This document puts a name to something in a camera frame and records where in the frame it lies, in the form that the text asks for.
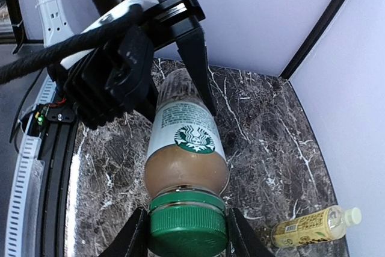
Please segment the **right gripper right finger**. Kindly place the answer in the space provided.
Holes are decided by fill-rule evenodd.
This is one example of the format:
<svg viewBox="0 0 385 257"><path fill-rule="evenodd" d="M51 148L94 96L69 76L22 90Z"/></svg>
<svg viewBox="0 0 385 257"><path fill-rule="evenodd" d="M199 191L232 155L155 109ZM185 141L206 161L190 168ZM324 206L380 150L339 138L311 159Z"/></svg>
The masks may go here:
<svg viewBox="0 0 385 257"><path fill-rule="evenodd" d="M226 221L229 235L226 256L274 257L238 208L227 210Z"/></svg>

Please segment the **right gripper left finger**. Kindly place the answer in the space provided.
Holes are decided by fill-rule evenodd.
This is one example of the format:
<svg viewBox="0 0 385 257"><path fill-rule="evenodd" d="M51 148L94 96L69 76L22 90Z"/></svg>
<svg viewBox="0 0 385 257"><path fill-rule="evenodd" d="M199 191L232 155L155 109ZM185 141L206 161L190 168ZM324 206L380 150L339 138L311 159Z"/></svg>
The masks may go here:
<svg viewBox="0 0 385 257"><path fill-rule="evenodd" d="M99 257L147 257L149 220L148 212L143 207L136 208L112 243Z"/></svg>

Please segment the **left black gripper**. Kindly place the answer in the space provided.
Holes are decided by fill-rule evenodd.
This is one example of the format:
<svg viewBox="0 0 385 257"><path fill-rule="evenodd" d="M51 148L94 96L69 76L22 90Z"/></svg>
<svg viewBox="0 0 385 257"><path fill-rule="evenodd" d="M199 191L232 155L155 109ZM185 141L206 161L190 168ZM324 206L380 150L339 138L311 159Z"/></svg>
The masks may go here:
<svg viewBox="0 0 385 257"><path fill-rule="evenodd" d="M203 103L217 115L208 76L208 58L201 21L206 18L198 0L164 0L146 10L136 27L129 29L129 50L141 51L149 43L153 50L176 42L178 53ZM153 122L158 90L150 77L134 81L133 110Z"/></svg>

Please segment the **green bottle cap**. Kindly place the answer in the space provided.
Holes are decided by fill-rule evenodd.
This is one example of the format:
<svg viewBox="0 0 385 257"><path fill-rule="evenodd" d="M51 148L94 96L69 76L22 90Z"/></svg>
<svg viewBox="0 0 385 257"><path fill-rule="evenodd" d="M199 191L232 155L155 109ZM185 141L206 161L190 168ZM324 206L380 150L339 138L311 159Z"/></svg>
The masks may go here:
<svg viewBox="0 0 385 257"><path fill-rule="evenodd" d="M228 244L226 207L202 191L175 191L149 206L149 250L157 256L217 256Z"/></svg>

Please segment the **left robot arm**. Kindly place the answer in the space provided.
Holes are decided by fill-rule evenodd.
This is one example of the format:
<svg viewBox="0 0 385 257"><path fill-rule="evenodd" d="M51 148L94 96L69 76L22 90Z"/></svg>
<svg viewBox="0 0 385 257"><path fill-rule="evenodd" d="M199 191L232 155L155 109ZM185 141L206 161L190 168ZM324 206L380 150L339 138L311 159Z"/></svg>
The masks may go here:
<svg viewBox="0 0 385 257"><path fill-rule="evenodd" d="M205 14L198 0L71 0L75 10L93 5L96 28L127 17L128 24L90 49L54 62L54 81L64 103L88 128L124 113L155 118L158 91L151 75L154 53L172 43L202 98L215 113L208 80Z"/></svg>

